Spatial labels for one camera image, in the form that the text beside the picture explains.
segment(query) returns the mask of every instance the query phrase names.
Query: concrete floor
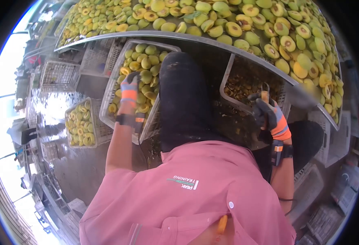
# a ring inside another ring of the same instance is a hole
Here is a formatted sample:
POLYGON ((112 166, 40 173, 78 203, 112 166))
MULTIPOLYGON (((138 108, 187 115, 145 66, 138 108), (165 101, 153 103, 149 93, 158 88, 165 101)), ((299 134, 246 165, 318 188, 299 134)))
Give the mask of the concrete floor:
MULTIPOLYGON (((104 167, 109 142, 99 145, 95 149, 73 149, 67 142, 64 124, 65 111, 85 97, 101 99, 106 89, 108 78, 81 76, 75 93, 48 93, 39 94, 32 90, 30 111, 38 113, 39 142, 54 141, 58 150, 58 160, 51 164, 46 163, 47 170, 52 167, 65 198, 69 201, 79 198, 88 205, 104 177, 104 167)), ((134 147, 134 169, 146 169, 143 161, 137 157, 140 148, 134 147)))

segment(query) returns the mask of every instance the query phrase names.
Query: white plastic crate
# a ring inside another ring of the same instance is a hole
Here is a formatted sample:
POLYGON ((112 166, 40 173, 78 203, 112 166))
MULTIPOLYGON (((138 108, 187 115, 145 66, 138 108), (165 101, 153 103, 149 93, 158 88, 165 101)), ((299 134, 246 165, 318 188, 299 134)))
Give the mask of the white plastic crate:
MULTIPOLYGON (((114 129, 114 126, 116 124, 116 118, 114 115, 111 115, 110 113, 108 113, 108 106, 112 103, 113 98, 115 97, 115 85, 117 82, 117 78, 119 77, 119 69, 121 68, 124 60, 125 60, 125 56, 124 53, 126 50, 133 48, 134 46, 136 46, 139 43, 145 43, 148 45, 155 45, 159 51, 181 51, 180 48, 176 47, 176 46, 172 46, 172 45, 168 45, 168 44, 164 44, 164 43, 158 43, 158 42, 151 42, 151 41, 145 41, 145 40, 135 40, 135 39, 130 39, 126 42, 126 44, 124 45, 121 53, 118 56, 117 61, 115 62, 112 74, 110 76, 110 79, 108 81, 106 90, 104 92, 104 96, 103 96, 103 101, 102 101, 102 106, 101 106, 101 110, 99 112, 99 118, 102 122, 104 122, 105 124, 107 124, 109 127, 111 127, 112 129, 114 129)), ((143 131, 140 134, 133 134, 132 135, 132 142, 134 144, 139 144, 139 139, 140 139, 140 143, 142 143, 144 140, 156 135, 159 132, 159 113, 158 113, 158 108, 159 108, 159 95, 157 96, 154 105, 152 106, 151 112, 147 118, 147 121, 144 125, 143 131)))
POLYGON ((80 74, 110 77, 114 62, 122 50, 120 38, 89 42, 80 66, 80 74))
POLYGON ((318 242, 323 245, 336 232, 342 221, 337 207, 321 205, 306 224, 318 242))
POLYGON ((54 141, 41 143, 42 155, 48 163, 58 159, 57 146, 54 141))
POLYGON ((293 209, 288 214, 292 223, 309 208, 323 188, 324 181, 317 166, 307 164, 294 184, 294 199, 297 201, 293 202, 293 209))
MULTIPOLYGON (((253 110, 252 110, 251 106, 245 105, 242 102, 240 102, 236 99, 233 99, 230 96, 227 96, 224 92, 224 88, 226 87, 228 77, 230 76, 230 73, 231 73, 231 68, 234 63, 234 59, 235 59, 235 54, 231 54, 230 59, 227 64, 225 74, 222 79, 222 83, 220 84, 220 88, 219 88, 220 95, 223 97, 223 99, 225 99, 235 109, 241 110, 243 112, 253 115, 253 110)), ((288 118, 288 115, 289 115, 290 109, 291 109, 291 103, 288 101, 288 99, 286 97, 287 86, 292 86, 292 85, 288 84, 287 82, 284 82, 283 86, 281 86, 279 97, 276 101, 277 104, 279 105, 281 111, 283 112, 283 115, 286 118, 288 118)))
POLYGON ((78 198, 73 199, 71 202, 69 202, 68 206, 70 209, 76 210, 82 214, 84 214, 87 210, 87 206, 85 205, 85 203, 78 198))
POLYGON ((308 169, 312 166, 311 163, 307 163, 303 169, 301 169, 298 173, 294 176, 294 191, 298 189, 300 184, 303 182, 307 174, 309 173, 308 169))
POLYGON ((27 122, 29 124, 29 128, 35 128, 38 123, 38 115, 34 111, 28 111, 27 122))
POLYGON ((48 60, 43 67, 40 92, 75 92, 79 83, 80 65, 48 60))
MULTIPOLYGON (((74 110, 76 108, 76 106, 80 105, 80 104, 84 104, 86 101, 90 101, 91 104, 91 117, 92 117, 92 124, 94 125, 94 136, 95 136, 95 144, 94 145, 83 145, 83 146, 79 146, 79 145, 70 145, 70 148, 96 148, 98 145, 101 145, 103 143, 106 143, 108 141, 111 140, 112 136, 113 136, 113 129, 111 129, 110 127, 108 127, 107 125, 105 125, 100 119, 99 119, 99 110, 100 110, 100 106, 102 103, 102 100, 97 100, 97 99, 91 99, 90 97, 85 98, 83 101, 77 103, 76 105, 72 106, 71 108, 69 108, 68 110, 65 111, 65 118, 68 117, 69 113, 74 110)), ((72 139, 70 137, 70 133, 68 130, 66 130, 67 132, 67 137, 68 137, 68 142, 70 142, 72 139)))
POLYGON ((323 163, 325 168, 345 157, 349 152, 351 139, 351 113, 343 110, 339 131, 331 129, 327 118, 320 111, 311 111, 308 114, 310 121, 317 122, 324 130, 324 142, 318 153, 314 156, 316 160, 323 163))
POLYGON ((318 243, 314 241, 314 239, 309 234, 306 233, 295 245, 318 245, 318 243))

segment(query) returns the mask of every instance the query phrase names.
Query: shirt logo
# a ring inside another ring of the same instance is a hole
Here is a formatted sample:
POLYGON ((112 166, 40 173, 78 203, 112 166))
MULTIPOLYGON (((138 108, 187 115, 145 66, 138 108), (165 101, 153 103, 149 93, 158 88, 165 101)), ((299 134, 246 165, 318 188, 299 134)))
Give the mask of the shirt logo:
POLYGON ((199 184, 199 181, 196 179, 190 179, 186 177, 181 177, 174 175, 173 178, 168 178, 169 181, 174 181, 177 183, 182 184, 181 188, 187 189, 187 190, 195 190, 197 189, 197 185, 199 184))

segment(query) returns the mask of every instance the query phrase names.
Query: orange and gray glove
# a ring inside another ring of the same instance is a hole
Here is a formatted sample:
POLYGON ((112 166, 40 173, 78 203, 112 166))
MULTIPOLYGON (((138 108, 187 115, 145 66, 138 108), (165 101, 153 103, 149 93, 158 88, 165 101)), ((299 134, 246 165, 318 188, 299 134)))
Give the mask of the orange and gray glove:
POLYGON ((139 92, 140 72, 130 73, 121 83, 121 104, 129 102, 133 108, 137 107, 137 95, 139 92))
POLYGON ((269 103, 266 103, 261 99, 261 93, 249 95, 248 99, 255 101, 253 105, 254 117, 261 129, 269 130, 274 140, 283 141, 291 138, 287 120, 276 101, 269 98, 269 103))

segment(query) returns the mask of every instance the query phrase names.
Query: worker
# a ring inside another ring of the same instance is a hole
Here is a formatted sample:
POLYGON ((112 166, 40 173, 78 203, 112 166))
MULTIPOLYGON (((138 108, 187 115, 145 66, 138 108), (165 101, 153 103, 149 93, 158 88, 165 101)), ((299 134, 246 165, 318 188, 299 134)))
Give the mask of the worker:
POLYGON ((25 121, 12 125, 7 130, 7 134, 10 135, 12 141, 18 145, 25 145, 38 137, 36 128, 25 129, 25 121))
POLYGON ((294 202, 294 173, 319 150, 321 127, 288 126, 275 101, 257 98, 256 122, 284 148, 293 145, 272 168, 270 147, 252 153, 215 132, 201 69, 189 54, 171 52, 159 75, 162 164, 136 173, 138 80, 133 72, 121 83, 106 174, 80 220, 81 244, 294 244, 285 217, 294 202))

